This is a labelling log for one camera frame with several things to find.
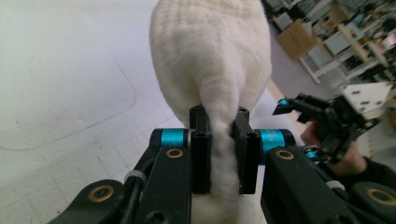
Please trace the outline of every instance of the cardboard box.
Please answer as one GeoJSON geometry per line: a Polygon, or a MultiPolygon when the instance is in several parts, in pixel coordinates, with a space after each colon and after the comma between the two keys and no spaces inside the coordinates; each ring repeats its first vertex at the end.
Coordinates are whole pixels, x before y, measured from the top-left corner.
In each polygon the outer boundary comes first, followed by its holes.
{"type": "Polygon", "coordinates": [[[327,13],[327,17],[329,17],[329,19],[335,24],[340,24],[341,22],[347,21],[349,19],[347,11],[340,7],[337,3],[332,3],[332,8],[327,13]]]}
{"type": "Polygon", "coordinates": [[[317,38],[304,28],[303,20],[297,20],[276,37],[282,48],[297,60],[318,44],[317,38]]]}

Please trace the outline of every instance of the floor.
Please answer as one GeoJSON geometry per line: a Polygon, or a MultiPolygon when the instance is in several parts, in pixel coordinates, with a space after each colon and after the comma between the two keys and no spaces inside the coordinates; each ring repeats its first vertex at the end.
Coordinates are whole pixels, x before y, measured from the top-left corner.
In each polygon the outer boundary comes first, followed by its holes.
{"type": "MultiPolygon", "coordinates": [[[[88,184],[122,181],[154,128],[181,127],[151,65],[156,2],[2,2],[0,223],[47,223],[88,184]]],[[[272,47],[273,80],[286,95],[334,95],[274,39],[272,47]]],[[[288,116],[271,116],[276,98],[264,93],[251,126],[298,137],[288,116]]]]}

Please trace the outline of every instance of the person's hand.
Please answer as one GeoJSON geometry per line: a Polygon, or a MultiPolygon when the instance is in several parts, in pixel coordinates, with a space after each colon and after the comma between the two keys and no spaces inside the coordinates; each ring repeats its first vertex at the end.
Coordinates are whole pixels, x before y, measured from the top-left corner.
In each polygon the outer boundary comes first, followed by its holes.
{"type": "MultiPolygon", "coordinates": [[[[301,134],[301,138],[307,145],[320,146],[321,142],[316,137],[315,132],[318,129],[318,123],[312,121],[311,124],[301,134]]],[[[358,144],[354,141],[349,145],[344,158],[338,163],[327,163],[329,169],[338,176],[358,175],[367,168],[367,162],[359,153],[358,144]]]]}

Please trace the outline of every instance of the cable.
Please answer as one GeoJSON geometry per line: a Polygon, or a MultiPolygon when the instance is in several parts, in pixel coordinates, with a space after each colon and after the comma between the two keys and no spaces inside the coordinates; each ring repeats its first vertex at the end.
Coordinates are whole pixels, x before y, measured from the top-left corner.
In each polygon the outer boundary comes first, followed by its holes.
{"type": "Polygon", "coordinates": [[[143,181],[140,178],[132,177],[134,181],[134,188],[132,190],[131,197],[125,208],[124,215],[120,221],[120,224],[132,224],[134,223],[134,217],[136,215],[137,205],[139,203],[140,193],[143,188],[143,181]]]}
{"type": "Polygon", "coordinates": [[[140,169],[143,173],[146,173],[148,168],[155,162],[156,158],[151,158],[148,161],[146,161],[145,164],[143,164],[142,168],[140,169]]]}

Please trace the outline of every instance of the white towel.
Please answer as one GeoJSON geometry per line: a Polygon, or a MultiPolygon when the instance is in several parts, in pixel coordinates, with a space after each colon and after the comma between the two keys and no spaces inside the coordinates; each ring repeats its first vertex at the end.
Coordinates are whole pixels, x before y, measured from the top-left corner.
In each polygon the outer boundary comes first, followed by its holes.
{"type": "Polygon", "coordinates": [[[188,127],[202,104],[213,133],[210,194],[192,198],[192,223],[261,223],[260,195],[238,194],[231,125],[252,110],[271,74],[270,36],[259,0],[160,0],[151,55],[166,102],[188,127]]]}

